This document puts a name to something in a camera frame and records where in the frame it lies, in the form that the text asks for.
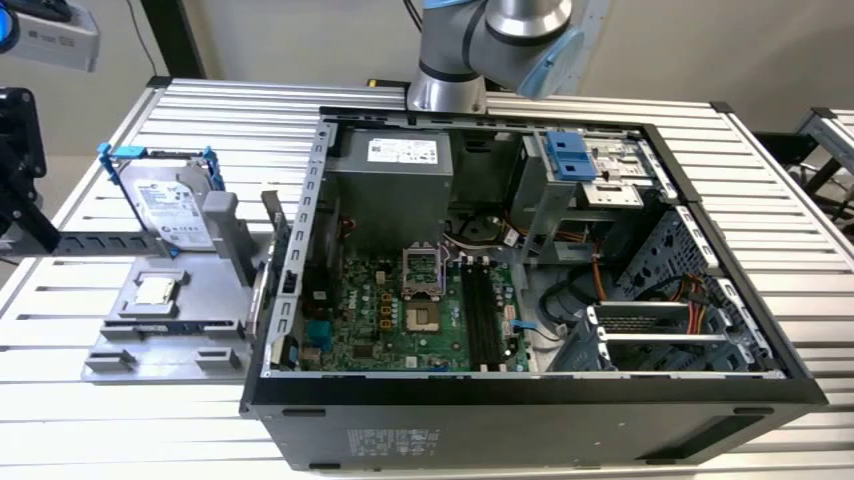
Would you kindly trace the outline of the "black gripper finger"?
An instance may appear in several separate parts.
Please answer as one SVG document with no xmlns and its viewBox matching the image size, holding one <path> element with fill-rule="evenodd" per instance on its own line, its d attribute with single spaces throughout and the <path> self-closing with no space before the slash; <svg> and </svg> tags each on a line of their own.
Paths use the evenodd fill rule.
<svg viewBox="0 0 854 480">
<path fill-rule="evenodd" d="M 36 202 L 35 179 L 46 173 L 43 154 L 20 154 L 2 145 L 2 234 L 19 227 L 39 245 L 38 253 L 52 253 L 60 241 L 60 232 Z"/>
</svg>

